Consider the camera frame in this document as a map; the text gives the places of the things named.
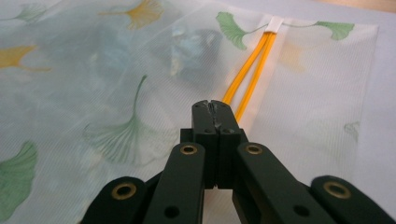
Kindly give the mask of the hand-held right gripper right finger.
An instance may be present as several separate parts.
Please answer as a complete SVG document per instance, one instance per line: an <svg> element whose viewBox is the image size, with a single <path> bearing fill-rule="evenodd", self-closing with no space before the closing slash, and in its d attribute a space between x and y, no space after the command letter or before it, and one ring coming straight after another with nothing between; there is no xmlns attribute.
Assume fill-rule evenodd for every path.
<svg viewBox="0 0 396 224"><path fill-rule="evenodd" d="M213 101L212 104L214 124L219 133L217 187L231 189L234 180L233 156L246 137L229 105L220 101Z"/></svg>

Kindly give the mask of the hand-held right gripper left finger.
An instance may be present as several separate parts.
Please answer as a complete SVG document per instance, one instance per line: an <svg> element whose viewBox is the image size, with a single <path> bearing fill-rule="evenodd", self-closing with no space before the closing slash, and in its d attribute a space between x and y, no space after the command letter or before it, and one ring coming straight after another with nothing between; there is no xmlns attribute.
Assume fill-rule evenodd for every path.
<svg viewBox="0 0 396 224"><path fill-rule="evenodd" d="M191 107L191 127L180 130L180 142L193 142L205 149L204 183L206 189L213 189L216 185L218 134L210 102L200 101Z"/></svg>

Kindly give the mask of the leaf print mesh laundry bag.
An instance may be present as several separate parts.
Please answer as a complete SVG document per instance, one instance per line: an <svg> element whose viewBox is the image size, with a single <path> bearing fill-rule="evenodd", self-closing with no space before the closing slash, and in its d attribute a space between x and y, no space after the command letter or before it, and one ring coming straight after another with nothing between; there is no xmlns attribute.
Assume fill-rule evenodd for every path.
<svg viewBox="0 0 396 224"><path fill-rule="evenodd" d="M191 107L224 97L270 14L198 0L0 1L0 224L78 224L99 190L165 165ZM222 34L207 79L170 77L165 30ZM301 181L352 176L378 29L286 18L232 108Z"/></svg>

